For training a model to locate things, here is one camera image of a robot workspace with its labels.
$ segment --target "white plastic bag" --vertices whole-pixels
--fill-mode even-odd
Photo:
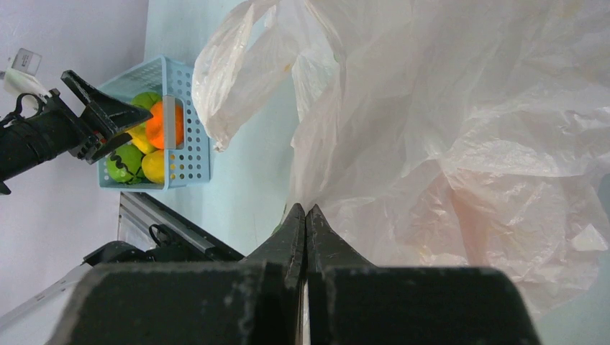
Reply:
[[[608,6],[304,3],[339,67],[294,75],[325,88],[299,114],[288,205],[318,203],[377,265],[499,268],[533,316],[591,286],[610,231]]]
[[[252,26],[266,30],[247,51]],[[235,7],[195,62],[192,96],[207,134],[224,151],[237,130],[293,73],[299,116],[338,66],[302,0],[252,0]]]

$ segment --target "black cable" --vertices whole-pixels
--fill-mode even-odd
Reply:
[[[160,226],[158,224],[153,224],[148,227],[148,234],[159,247],[165,247],[174,242],[173,235],[171,233],[167,232],[163,227],[164,226]],[[159,240],[159,237],[157,237],[157,234],[155,234],[153,229],[157,230],[157,234],[161,233],[161,234],[165,235],[165,237],[167,237],[168,240],[161,242],[161,240]]]
[[[36,102],[38,103],[38,110],[36,111],[36,114],[34,114],[34,116],[40,114],[42,112],[42,108],[45,107],[45,102],[42,101],[42,99],[40,99],[40,97],[38,97],[38,95],[35,95],[33,93],[22,93],[19,96],[17,96],[17,103],[15,104],[15,110],[11,111],[8,115],[6,115],[4,117],[4,119],[0,120],[0,127],[4,127],[7,124],[10,124],[11,121],[13,120],[23,120],[24,117],[21,115],[21,112],[23,111],[23,98],[25,96],[32,96],[36,99]]]

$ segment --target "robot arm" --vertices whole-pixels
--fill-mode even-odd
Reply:
[[[126,130],[152,117],[145,109],[100,92],[72,70],[65,71],[61,80],[83,102],[85,110],[76,116],[57,89],[42,97],[21,93],[15,110],[0,120],[0,195],[11,193],[4,181],[66,151],[95,163],[131,140]],[[38,102],[38,112],[27,119],[21,115],[26,96]]]

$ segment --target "white wall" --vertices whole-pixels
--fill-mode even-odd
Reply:
[[[61,73],[98,85],[141,63],[147,8],[147,0],[0,1],[0,70],[21,47],[41,54],[37,78],[80,112]],[[0,117],[14,102],[0,88]],[[6,184],[13,193],[0,196],[0,315],[116,239],[119,202],[97,187],[94,166],[68,153]]]

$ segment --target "green fruit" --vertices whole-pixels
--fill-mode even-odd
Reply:
[[[128,185],[142,182],[142,154],[134,145],[123,145],[106,158],[106,168],[112,180]]]
[[[163,97],[156,92],[142,92],[132,99],[132,105],[146,110],[150,110],[157,102],[161,101]]]

